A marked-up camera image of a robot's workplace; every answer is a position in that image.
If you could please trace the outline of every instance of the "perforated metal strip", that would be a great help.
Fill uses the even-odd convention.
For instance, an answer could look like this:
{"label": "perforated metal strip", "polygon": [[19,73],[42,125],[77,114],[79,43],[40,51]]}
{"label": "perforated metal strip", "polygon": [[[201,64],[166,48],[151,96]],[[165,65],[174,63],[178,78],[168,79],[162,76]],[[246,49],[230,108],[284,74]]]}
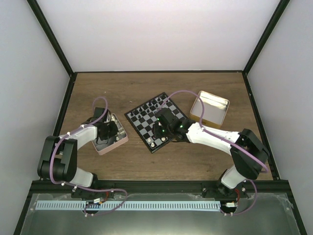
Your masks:
{"label": "perforated metal strip", "polygon": [[[107,201],[92,205],[88,210],[109,211],[119,205],[118,201]],[[83,201],[38,201],[36,210],[81,211],[86,207]],[[220,211],[219,201],[126,201],[118,211]]]}

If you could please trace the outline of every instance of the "wooden table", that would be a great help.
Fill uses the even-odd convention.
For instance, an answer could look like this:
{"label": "wooden table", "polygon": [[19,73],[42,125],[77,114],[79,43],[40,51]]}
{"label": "wooden table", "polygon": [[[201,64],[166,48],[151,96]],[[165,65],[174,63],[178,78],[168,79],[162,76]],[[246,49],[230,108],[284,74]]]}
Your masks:
{"label": "wooden table", "polygon": [[[105,96],[109,109],[124,126],[129,141],[98,155],[91,142],[78,151],[78,167],[99,179],[119,180],[217,180],[233,165],[222,151],[200,144],[169,143],[151,154],[124,114],[155,95],[177,90],[200,90],[230,101],[221,129],[259,131],[241,73],[79,73],[68,104],[61,134],[74,130],[92,116],[91,104]],[[172,100],[189,115],[195,97],[177,94]],[[97,103],[104,107],[104,101]],[[258,179],[271,180],[271,174]]]}

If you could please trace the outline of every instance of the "black frame bar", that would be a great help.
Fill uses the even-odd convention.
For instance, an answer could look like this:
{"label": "black frame bar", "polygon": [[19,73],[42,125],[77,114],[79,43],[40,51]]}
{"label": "black frame bar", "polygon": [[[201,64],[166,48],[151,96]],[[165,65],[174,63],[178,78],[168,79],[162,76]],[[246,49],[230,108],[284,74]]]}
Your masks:
{"label": "black frame bar", "polygon": [[[289,201],[293,204],[293,214],[296,218],[298,228],[302,235],[306,235],[306,230],[303,225],[300,213],[298,211],[298,207],[296,205],[296,202],[294,200],[291,188],[289,186],[288,181],[281,180],[279,177],[279,173],[275,164],[275,160],[273,158],[270,145],[262,124],[262,120],[260,118],[260,114],[258,112],[249,82],[247,78],[247,74],[251,70],[253,64],[257,60],[257,57],[259,56],[260,52],[262,51],[262,48],[264,47],[266,41],[270,37],[273,29],[275,28],[277,22],[279,21],[280,17],[282,16],[285,8],[287,7],[290,0],[280,0],[278,6],[276,7],[276,10],[274,11],[266,29],[264,30],[256,48],[254,49],[247,65],[245,66],[244,71],[242,70],[181,70],[181,71],[103,71],[104,73],[112,73],[112,72],[241,72],[244,78],[244,82],[247,88],[247,92],[249,94],[250,102],[253,108],[253,112],[256,118],[256,122],[259,128],[259,132],[261,135],[261,139],[263,144],[268,148],[270,151],[270,157],[268,159],[268,163],[270,166],[270,170],[273,176],[274,181],[255,181],[256,187],[258,189],[258,192],[268,192],[268,193],[286,193],[288,196]],[[59,135],[62,124],[64,121],[64,117],[67,111],[67,106],[70,100],[70,96],[74,87],[74,83],[77,77],[77,74],[79,72],[73,72],[72,68],[70,67],[69,62],[67,61],[51,27],[49,26],[42,10],[40,9],[38,3],[36,0],[27,0],[29,3],[31,9],[33,10],[38,22],[42,26],[44,32],[46,33],[48,39],[50,40],[53,48],[55,49],[57,55],[59,56],[64,68],[66,69],[68,75],[70,76],[70,80],[67,86],[66,94],[61,106],[61,110],[57,119],[57,123],[53,132],[53,135]],[[194,194],[201,194],[204,187],[207,187],[212,184],[216,184],[216,181],[100,181],[100,184],[107,188],[124,188],[126,189],[130,194],[131,193],[194,193]],[[254,192],[254,189],[251,184],[245,183],[246,192]],[[31,197],[34,193],[72,193],[71,187],[61,185],[54,185],[49,180],[43,180],[43,181],[33,181],[28,196],[25,201],[25,205],[23,207],[20,219],[18,221],[18,224],[16,226],[15,235],[19,235],[23,222],[29,207],[29,203],[31,200]],[[81,197],[90,197],[90,193],[88,195],[84,195],[84,193],[81,195]]]}

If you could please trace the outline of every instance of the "chessboard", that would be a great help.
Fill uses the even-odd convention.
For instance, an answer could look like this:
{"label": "chessboard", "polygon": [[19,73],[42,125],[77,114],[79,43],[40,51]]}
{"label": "chessboard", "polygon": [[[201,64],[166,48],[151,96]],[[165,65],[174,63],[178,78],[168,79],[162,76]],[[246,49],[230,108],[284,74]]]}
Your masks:
{"label": "chessboard", "polygon": [[[163,92],[125,114],[127,120],[131,123],[151,153],[156,152],[172,140],[164,137],[156,139],[153,134],[153,125],[157,121],[155,114],[167,97],[168,95]],[[187,118],[171,99],[162,108],[169,108],[178,119]]]}

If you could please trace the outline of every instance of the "white backdrop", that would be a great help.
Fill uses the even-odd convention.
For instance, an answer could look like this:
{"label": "white backdrop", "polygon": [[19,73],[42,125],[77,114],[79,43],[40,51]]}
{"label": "white backdrop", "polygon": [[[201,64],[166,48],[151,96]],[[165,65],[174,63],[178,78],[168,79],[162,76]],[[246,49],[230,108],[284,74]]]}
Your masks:
{"label": "white backdrop", "polygon": [[242,70],[279,0],[39,0],[74,71]]}
{"label": "white backdrop", "polygon": [[0,1],[0,234],[20,217],[68,74],[27,1]]}
{"label": "white backdrop", "polygon": [[290,1],[249,73],[282,179],[313,234],[313,1]]}

